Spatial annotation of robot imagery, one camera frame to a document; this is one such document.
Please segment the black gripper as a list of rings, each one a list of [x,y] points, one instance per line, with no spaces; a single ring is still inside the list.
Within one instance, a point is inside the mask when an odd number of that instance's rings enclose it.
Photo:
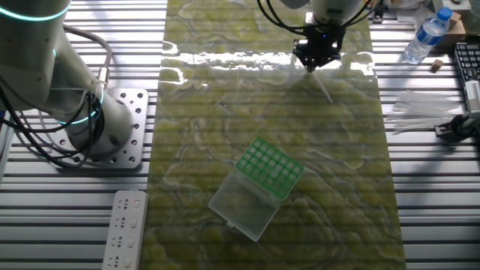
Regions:
[[[345,25],[306,25],[302,27],[305,40],[296,40],[293,54],[308,72],[314,72],[341,58]]]

